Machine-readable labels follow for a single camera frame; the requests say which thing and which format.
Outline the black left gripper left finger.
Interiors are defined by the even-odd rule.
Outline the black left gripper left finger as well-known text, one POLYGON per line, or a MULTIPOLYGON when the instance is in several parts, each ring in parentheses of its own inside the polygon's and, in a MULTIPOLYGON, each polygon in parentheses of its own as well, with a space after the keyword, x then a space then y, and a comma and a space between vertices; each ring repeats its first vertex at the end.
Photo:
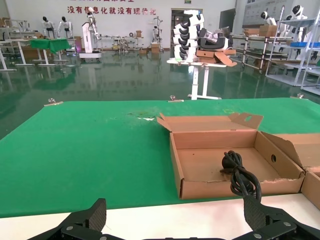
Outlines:
POLYGON ((40 233, 33 240, 106 240, 107 203, 99 198, 88 209, 70 213, 58 226, 40 233))

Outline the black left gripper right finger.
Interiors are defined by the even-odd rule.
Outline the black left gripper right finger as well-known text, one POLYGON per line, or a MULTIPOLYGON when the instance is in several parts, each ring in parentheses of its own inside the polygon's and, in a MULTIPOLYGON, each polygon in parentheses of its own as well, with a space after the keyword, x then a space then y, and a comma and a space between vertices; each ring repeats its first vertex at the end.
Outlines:
POLYGON ((253 196, 243 198, 244 218, 263 240, 318 240, 320 230, 297 221, 281 208, 261 204, 253 196))

